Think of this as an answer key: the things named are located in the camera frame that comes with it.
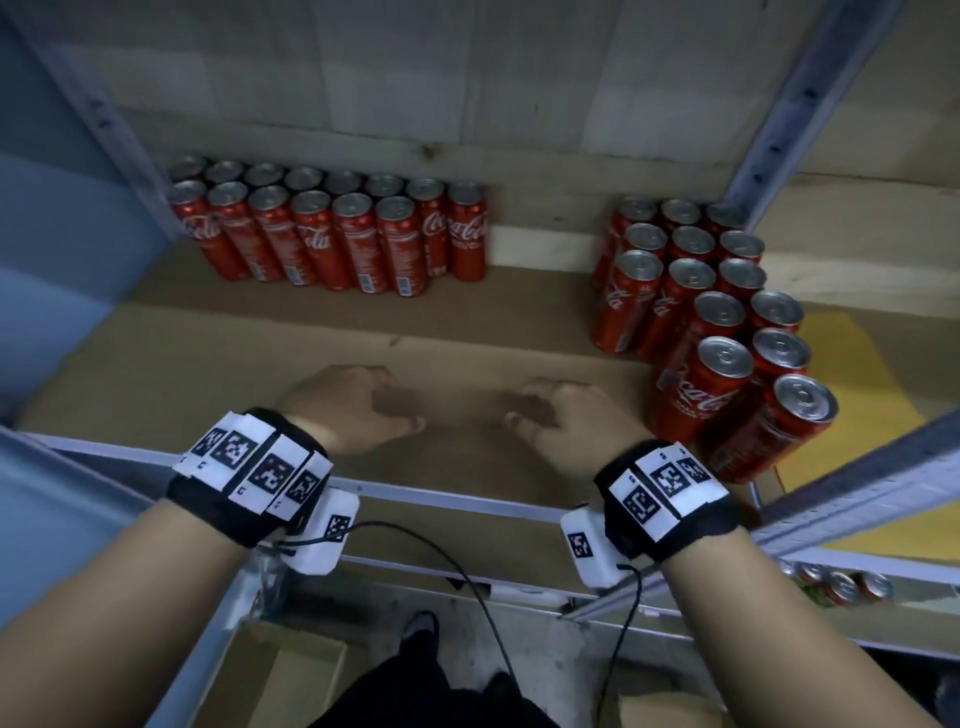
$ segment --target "shoe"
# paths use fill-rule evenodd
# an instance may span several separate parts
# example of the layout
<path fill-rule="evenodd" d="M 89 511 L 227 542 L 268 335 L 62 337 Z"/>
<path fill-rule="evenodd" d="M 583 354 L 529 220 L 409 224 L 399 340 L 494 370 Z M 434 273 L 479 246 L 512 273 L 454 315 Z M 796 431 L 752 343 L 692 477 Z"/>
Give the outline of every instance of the shoe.
<path fill-rule="evenodd" d="M 440 651 L 440 621 L 433 612 L 423 610 L 415 613 L 403 628 L 400 651 L 426 650 L 434 660 Z"/>

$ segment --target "black pants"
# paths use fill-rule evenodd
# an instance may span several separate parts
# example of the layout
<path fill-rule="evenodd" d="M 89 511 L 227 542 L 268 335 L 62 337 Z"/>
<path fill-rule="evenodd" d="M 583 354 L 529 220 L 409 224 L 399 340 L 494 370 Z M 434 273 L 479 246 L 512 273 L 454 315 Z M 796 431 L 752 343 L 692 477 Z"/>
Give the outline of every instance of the black pants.
<path fill-rule="evenodd" d="M 310 728 L 557 728 L 505 673 L 482 692 L 450 688 L 433 639 L 418 633 L 405 640 L 399 654 L 360 677 Z"/>

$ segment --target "floor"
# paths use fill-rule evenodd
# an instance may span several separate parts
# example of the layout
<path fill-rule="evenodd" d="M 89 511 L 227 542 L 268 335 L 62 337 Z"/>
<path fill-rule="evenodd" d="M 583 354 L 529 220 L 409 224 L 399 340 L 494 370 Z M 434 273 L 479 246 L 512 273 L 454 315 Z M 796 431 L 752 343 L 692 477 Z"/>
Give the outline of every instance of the floor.
<path fill-rule="evenodd" d="M 337 639 L 365 643 L 378 664 L 396 653 L 407 619 L 420 609 L 440 619 L 440 664 L 455 688 L 481 689 L 503 668 L 503 659 L 479 605 L 472 599 L 376 584 L 350 573 L 299 581 L 286 599 L 283 621 Z M 562 728 L 592 726 L 594 701 L 618 630 L 580 626 L 555 616 L 492 604 L 495 620 L 524 695 Z M 611 694 L 672 689 L 719 701 L 693 643 L 628 633 Z M 605 726 L 616 710 L 605 706 Z"/>

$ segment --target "barcode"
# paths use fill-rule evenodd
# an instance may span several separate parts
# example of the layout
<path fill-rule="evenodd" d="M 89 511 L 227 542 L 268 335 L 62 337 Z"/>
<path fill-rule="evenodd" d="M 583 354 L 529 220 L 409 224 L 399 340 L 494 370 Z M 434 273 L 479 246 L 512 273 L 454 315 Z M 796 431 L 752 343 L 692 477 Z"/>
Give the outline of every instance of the barcode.
<path fill-rule="evenodd" d="M 283 266 L 283 272 L 287 274 L 287 278 L 290 279 L 290 282 L 294 285 L 303 285 L 303 277 L 300 275 L 300 271 L 297 270 L 296 265 Z"/>

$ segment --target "left hand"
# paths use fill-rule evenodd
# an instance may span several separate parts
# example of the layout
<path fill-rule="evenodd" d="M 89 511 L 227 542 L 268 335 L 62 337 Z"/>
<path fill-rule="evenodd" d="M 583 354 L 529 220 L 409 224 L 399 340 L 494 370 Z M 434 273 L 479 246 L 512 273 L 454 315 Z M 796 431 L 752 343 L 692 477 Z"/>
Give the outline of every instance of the left hand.
<path fill-rule="evenodd" d="M 385 367 L 328 367 L 284 395 L 276 410 L 312 435 L 331 455 L 356 455 L 426 427 L 423 417 L 373 411 L 373 391 L 399 387 Z"/>

